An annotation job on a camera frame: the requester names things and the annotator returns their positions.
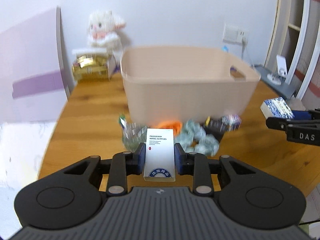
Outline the pink purple bed headboard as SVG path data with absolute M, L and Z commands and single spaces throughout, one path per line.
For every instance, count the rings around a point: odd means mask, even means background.
M 1 33 L 1 122 L 55 121 L 67 95 L 59 7 Z

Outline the white hotel supplies box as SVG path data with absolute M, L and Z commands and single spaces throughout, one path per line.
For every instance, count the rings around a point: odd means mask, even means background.
M 176 180 L 172 129 L 147 129 L 143 177 L 145 181 L 174 182 Z

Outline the cartoon kitty blind box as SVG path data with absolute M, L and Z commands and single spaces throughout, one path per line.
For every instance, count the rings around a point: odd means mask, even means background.
M 226 132 L 237 130 L 242 122 L 242 119 L 238 115 L 225 115 L 221 118 L 223 129 Z

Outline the white bed sheet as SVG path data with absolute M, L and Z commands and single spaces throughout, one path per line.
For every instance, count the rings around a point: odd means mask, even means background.
M 56 122 L 1 124 L 1 237 L 21 225 L 14 210 L 20 189 L 36 181 Z

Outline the white wooden shelf frame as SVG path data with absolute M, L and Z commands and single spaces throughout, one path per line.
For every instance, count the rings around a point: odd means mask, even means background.
M 278 0 L 276 19 L 264 67 L 277 72 L 276 56 L 285 57 L 287 78 L 301 99 L 319 57 L 319 0 Z

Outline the gold tissue pack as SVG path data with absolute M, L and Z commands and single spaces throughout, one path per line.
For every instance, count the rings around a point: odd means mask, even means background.
M 116 58 L 107 48 L 74 49 L 72 54 L 76 57 L 72 64 L 72 74 L 75 81 L 110 80 L 118 70 Z

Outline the blue small figurine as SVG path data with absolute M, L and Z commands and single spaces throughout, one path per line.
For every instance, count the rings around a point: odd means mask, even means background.
M 229 49 L 228 49 L 227 46 L 223 46 L 223 47 L 222 47 L 222 50 L 223 50 L 224 52 L 227 52 L 227 53 L 229 52 Z

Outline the white wall socket plate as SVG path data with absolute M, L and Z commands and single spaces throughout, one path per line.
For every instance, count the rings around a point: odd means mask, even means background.
M 225 24 L 223 30 L 222 40 L 231 44 L 244 44 L 248 43 L 249 31 L 236 27 L 233 25 Z

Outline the clear bag of dried herbs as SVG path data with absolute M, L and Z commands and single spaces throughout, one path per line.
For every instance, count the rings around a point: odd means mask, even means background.
M 119 116 L 118 121 L 122 130 L 122 142 L 128 151 L 135 152 L 140 143 L 146 143 L 147 126 L 127 122 L 123 114 Z

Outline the grey side cabinet top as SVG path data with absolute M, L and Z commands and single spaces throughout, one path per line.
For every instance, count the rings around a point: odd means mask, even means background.
M 296 97 L 297 91 L 293 85 L 287 84 L 283 77 L 274 74 L 263 65 L 254 65 L 255 70 L 260 74 L 261 80 L 272 88 L 279 96 L 285 100 L 289 100 L 292 97 Z

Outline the blue white porcelain pattern box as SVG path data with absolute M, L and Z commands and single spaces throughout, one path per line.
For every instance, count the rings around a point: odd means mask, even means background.
M 266 119 L 293 119 L 295 117 L 293 111 L 282 97 L 264 100 L 260 109 Z

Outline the beige plastic storage basket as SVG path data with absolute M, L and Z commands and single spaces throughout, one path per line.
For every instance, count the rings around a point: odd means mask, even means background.
M 220 48 L 131 47 L 120 71 L 131 120 L 148 126 L 241 115 L 260 81 L 255 69 Z

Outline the white phone stand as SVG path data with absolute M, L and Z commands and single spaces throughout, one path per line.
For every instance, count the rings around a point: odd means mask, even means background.
M 279 86 L 287 78 L 286 59 L 283 56 L 276 56 L 277 72 L 267 74 L 267 79 L 272 84 Z

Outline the black small box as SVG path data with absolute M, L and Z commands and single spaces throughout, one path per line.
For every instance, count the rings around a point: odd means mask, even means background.
M 218 142 L 222 140 L 224 134 L 228 131 L 227 126 L 222 123 L 221 119 L 214 119 L 211 116 L 205 120 L 203 128 L 206 134 L 213 135 Z

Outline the white plush bunny toy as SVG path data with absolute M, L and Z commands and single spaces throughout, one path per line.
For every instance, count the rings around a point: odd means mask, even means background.
M 112 11 L 95 11 L 88 18 L 87 42 L 92 47 L 116 50 L 121 43 L 117 31 L 125 26 L 125 20 Z

